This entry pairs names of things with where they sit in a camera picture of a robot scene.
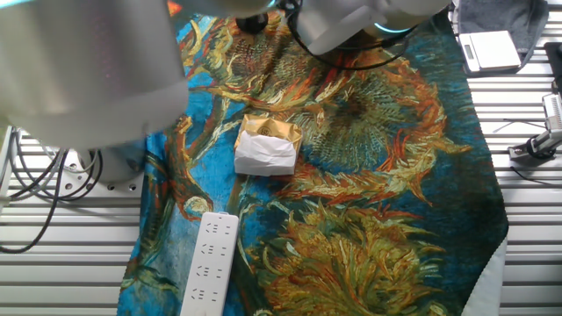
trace electrical outlet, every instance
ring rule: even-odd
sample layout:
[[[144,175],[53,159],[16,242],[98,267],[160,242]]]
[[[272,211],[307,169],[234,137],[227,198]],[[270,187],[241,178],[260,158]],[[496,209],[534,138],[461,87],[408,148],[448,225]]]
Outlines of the electrical outlet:
[[[236,216],[203,214],[180,316],[222,316],[237,233]]]

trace small package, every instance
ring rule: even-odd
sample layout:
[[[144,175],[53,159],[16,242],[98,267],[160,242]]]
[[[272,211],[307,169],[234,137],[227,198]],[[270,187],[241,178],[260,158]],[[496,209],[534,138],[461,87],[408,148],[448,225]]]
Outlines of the small package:
[[[234,144],[234,169],[252,176],[293,175],[301,142],[300,127],[246,114]]]

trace black cable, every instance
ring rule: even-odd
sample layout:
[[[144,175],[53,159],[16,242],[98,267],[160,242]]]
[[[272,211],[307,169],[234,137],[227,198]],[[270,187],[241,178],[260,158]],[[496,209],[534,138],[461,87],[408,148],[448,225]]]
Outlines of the black cable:
[[[543,181],[540,181],[540,180],[529,179],[528,177],[522,175],[519,171],[517,171],[517,169],[516,169],[514,166],[511,166],[511,167],[509,167],[509,168],[510,168],[511,170],[513,170],[513,172],[515,172],[515,173],[516,173],[518,176],[520,176],[523,180],[531,181],[531,182],[534,182],[534,183],[541,183],[541,184],[544,184],[544,185],[556,185],[556,184],[554,184],[554,183],[546,183],[546,182],[543,182]]]
[[[284,9],[285,12],[287,13],[286,14],[287,26],[289,28],[289,31],[291,32],[292,37],[299,44],[299,46],[302,47],[308,54],[313,56],[314,59],[316,59],[317,61],[320,61],[324,64],[327,64],[332,68],[336,68],[336,69],[340,69],[340,70],[348,70],[348,71],[362,71],[362,70],[379,68],[379,67],[383,67],[383,66],[385,66],[385,65],[387,65],[387,64],[389,64],[393,61],[396,61],[402,55],[404,55],[404,53],[407,50],[408,38],[407,38],[407,34],[405,34],[403,42],[402,42],[402,46],[403,46],[402,50],[400,50],[397,54],[395,54],[392,58],[388,59],[387,61],[383,61],[383,62],[380,62],[380,63],[372,64],[372,65],[369,65],[369,66],[363,66],[363,67],[346,67],[346,66],[342,66],[342,65],[336,65],[333,62],[328,61],[328,60],[320,57],[319,55],[313,54],[308,49],[308,47],[306,47],[306,44],[300,38],[299,33],[297,32],[297,27],[296,27],[296,23],[297,23],[296,21],[297,21],[297,17],[299,16],[301,4],[297,3],[296,0],[288,0],[288,2],[293,6],[293,8],[288,8],[287,5],[285,4],[284,6],[282,6],[282,9]],[[385,42],[386,45],[390,45],[390,43],[391,43],[391,41]],[[368,47],[347,47],[347,48],[350,51],[363,51],[363,50],[369,49]]]
[[[35,245],[37,245],[37,243],[39,243],[39,241],[41,240],[41,238],[43,237],[43,234],[45,234],[45,231],[47,230],[47,228],[49,227],[49,224],[51,223],[51,219],[53,219],[53,214],[54,214],[54,210],[56,209],[56,205],[57,202],[59,201],[59,193],[61,191],[61,182],[62,182],[62,169],[64,166],[64,162],[67,160],[67,155],[68,155],[68,151],[65,151],[64,154],[62,154],[62,159],[61,159],[61,166],[59,169],[59,174],[57,175],[56,178],[56,185],[54,188],[54,196],[53,196],[53,203],[51,204],[51,209],[49,211],[49,214],[47,215],[47,219],[45,220],[45,224],[43,224],[43,227],[41,228],[41,230],[39,231],[39,233],[37,234],[37,236],[35,237],[35,239],[33,239],[33,241],[20,249],[10,249],[10,248],[5,248],[0,246],[0,252],[5,253],[5,254],[22,254],[24,252],[26,252],[27,250],[35,247]]]
[[[11,147],[13,146],[13,141],[14,141],[15,139],[16,139],[16,133],[15,133],[15,132],[12,132],[11,135],[10,135],[10,144],[9,144],[9,146],[10,146],[9,149],[10,149],[10,150],[9,150],[8,156],[9,156],[10,163],[11,163],[11,168],[12,168],[14,174],[16,174],[17,171],[16,171],[15,163],[14,163],[14,161],[13,161],[13,157],[12,157],[12,155],[11,155]],[[39,185],[39,183],[51,172],[51,170],[53,169],[54,165],[56,164],[56,160],[57,160],[58,157],[59,157],[59,153],[57,153],[57,155],[55,156],[55,158],[53,159],[53,161],[47,166],[47,168],[45,169],[45,171],[44,171],[39,177],[37,177],[37,179],[33,179],[33,182],[32,182],[30,185],[25,186],[24,189],[19,190],[18,192],[12,194],[12,195],[10,196],[10,198],[18,198],[18,197],[20,197],[21,195],[23,195],[24,193],[26,193],[26,192],[28,192],[28,191],[34,189],[37,185]]]
[[[19,157],[19,160],[21,161],[22,169],[23,169],[24,172],[27,174],[27,176],[29,176],[29,178],[30,178],[31,180],[33,180],[33,176],[32,176],[32,174],[31,174],[31,171],[29,170],[29,168],[27,168],[27,164],[25,163],[25,160],[24,160],[24,157],[23,157],[23,150],[22,150],[22,148],[21,148],[21,144],[20,144],[18,141],[16,142],[16,147],[17,147],[17,149],[18,149],[18,157]],[[91,172],[88,173],[88,177],[86,178],[86,181],[84,181],[84,183],[83,183],[80,187],[78,187],[78,189],[72,191],[71,193],[69,193],[69,194],[67,194],[67,195],[60,196],[60,197],[59,197],[59,200],[65,201],[65,202],[76,201],[76,200],[78,200],[78,199],[80,199],[80,198],[85,197],[86,195],[88,195],[88,194],[93,190],[93,187],[94,187],[94,186],[97,184],[97,182],[99,181],[99,178],[100,178],[100,176],[101,176],[101,174],[102,174],[102,170],[103,170],[103,166],[104,166],[104,162],[103,162],[103,158],[102,158],[101,151],[98,150],[95,154],[97,154],[97,158],[100,159],[101,162],[99,163],[99,169],[98,169],[96,178],[94,178],[94,183],[92,183],[91,186],[88,187],[88,183],[90,182],[90,179],[93,177],[94,169],[95,169],[96,165],[93,165],[93,166],[92,166]],[[91,158],[91,160],[93,161],[94,156],[92,155],[92,153],[90,153],[90,158]],[[20,181],[20,183],[22,183],[22,180],[21,180],[21,178],[19,177],[19,175],[18,175],[17,173],[15,173],[15,172],[14,172],[14,174],[15,174],[16,178]],[[84,194],[82,194],[82,195],[79,196],[79,197],[73,197],[74,195],[76,195],[76,194],[78,194],[80,191],[82,191],[84,188],[86,188],[86,192],[85,192]],[[50,193],[49,191],[43,190],[43,192],[44,192],[45,194],[40,194],[40,193],[37,192],[35,195],[36,195],[37,197],[39,197],[39,198],[53,198],[53,194]]]

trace blue fabric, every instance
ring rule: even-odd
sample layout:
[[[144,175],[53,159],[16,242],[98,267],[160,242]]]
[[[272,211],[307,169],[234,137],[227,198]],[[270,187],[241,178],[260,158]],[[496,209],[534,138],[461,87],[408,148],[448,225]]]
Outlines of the blue fabric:
[[[148,138],[140,237],[119,315],[178,315],[204,212],[241,219],[224,315],[460,315],[508,222],[446,17],[403,58],[338,71],[276,12],[177,18],[191,96]],[[387,51],[329,58],[351,65]],[[304,130],[294,176],[234,173],[245,113]]]

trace metal table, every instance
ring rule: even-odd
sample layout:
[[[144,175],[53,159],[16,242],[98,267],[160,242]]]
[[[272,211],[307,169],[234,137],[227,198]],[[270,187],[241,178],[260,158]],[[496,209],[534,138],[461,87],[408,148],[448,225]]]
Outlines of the metal table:
[[[550,92],[552,78],[542,48],[549,41],[562,42],[562,0],[549,3],[549,23],[530,64],[518,75],[469,80],[511,224],[502,316],[562,315],[562,157],[538,168],[519,168],[525,176],[554,185],[522,180],[509,169],[507,147],[543,130],[514,123],[495,132],[507,124],[503,119],[544,121],[541,97]],[[23,142],[26,161],[38,176],[49,160],[36,140],[25,137]],[[64,180],[63,186],[80,183],[72,175]],[[8,194],[20,189],[15,179],[7,181]],[[140,188],[142,179],[131,183]],[[0,315],[115,315],[121,278],[139,233],[141,190],[130,190],[131,183],[114,190],[98,185],[78,203],[60,205],[37,247],[24,255],[0,255]],[[24,246],[48,210],[49,203],[38,198],[4,207],[0,240]]]

